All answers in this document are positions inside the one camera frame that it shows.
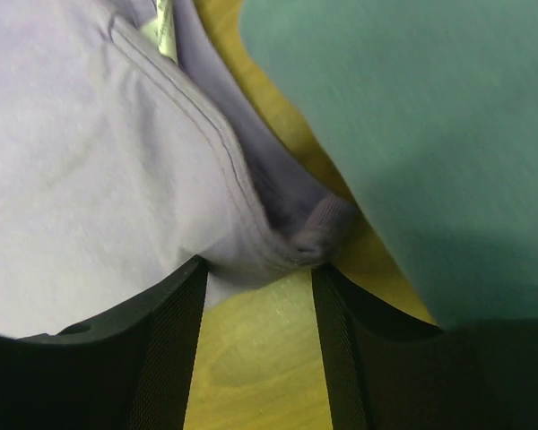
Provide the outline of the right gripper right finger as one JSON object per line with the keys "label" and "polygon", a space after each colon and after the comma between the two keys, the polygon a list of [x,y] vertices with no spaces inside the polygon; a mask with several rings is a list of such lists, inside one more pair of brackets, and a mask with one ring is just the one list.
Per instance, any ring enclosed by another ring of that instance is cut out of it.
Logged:
{"label": "right gripper right finger", "polygon": [[538,320],[443,331],[312,273],[336,429],[538,429]]}

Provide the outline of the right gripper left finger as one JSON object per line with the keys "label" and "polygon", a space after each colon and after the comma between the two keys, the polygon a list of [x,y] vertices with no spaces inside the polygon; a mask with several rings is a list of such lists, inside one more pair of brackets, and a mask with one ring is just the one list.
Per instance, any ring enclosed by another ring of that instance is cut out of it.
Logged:
{"label": "right gripper left finger", "polygon": [[0,429],[180,429],[208,278],[193,257],[56,335],[0,336]]}

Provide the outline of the purple t shirt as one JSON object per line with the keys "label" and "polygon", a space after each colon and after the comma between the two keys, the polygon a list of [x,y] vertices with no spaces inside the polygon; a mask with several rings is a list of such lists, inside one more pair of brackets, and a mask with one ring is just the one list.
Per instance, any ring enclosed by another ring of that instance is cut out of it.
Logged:
{"label": "purple t shirt", "polygon": [[0,1],[0,334],[210,264],[216,304],[336,252],[356,209],[249,104],[191,1]]}

